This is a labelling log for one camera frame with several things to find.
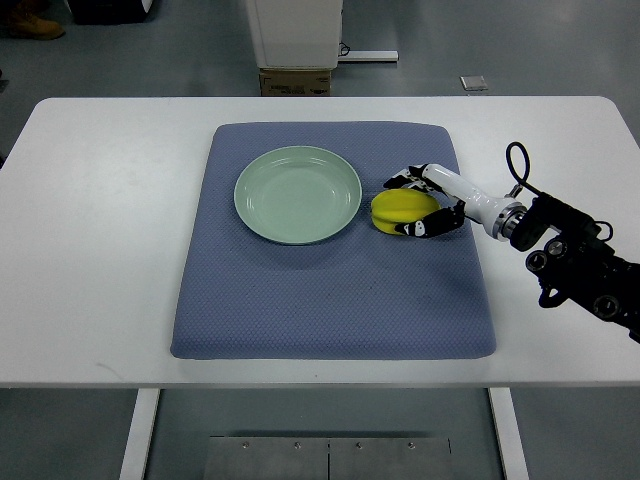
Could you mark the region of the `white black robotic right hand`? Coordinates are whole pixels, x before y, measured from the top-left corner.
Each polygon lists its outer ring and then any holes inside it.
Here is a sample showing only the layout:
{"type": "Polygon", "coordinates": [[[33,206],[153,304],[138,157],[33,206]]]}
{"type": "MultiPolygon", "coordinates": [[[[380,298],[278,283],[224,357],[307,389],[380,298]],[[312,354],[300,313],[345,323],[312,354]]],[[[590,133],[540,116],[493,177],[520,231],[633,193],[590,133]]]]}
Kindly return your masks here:
{"type": "Polygon", "coordinates": [[[403,235],[431,238],[459,228],[465,219],[482,225],[494,239],[508,240],[527,208],[511,196],[493,197],[459,174],[439,165],[409,166],[389,180],[387,190],[404,188],[440,193],[455,202],[442,214],[434,212],[413,222],[401,222],[395,230],[403,235]]]}

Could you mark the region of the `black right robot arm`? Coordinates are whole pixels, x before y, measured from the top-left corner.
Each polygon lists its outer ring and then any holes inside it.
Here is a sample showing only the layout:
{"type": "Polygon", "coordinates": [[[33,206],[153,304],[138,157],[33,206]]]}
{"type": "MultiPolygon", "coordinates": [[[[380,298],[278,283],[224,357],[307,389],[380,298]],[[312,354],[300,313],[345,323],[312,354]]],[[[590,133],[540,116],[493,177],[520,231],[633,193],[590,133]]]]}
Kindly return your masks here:
{"type": "Polygon", "coordinates": [[[525,266],[541,288],[538,304],[556,308],[571,300],[598,319],[615,323],[639,340],[639,265],[618,257],[608,242],[610,223],[544,193],[528,183],[529,155],[523,144],[506,147],[516,180],[512,195],[534,194],[530,207],[510,214],[502,230],[512,247],[528,256],[525,266]]]}

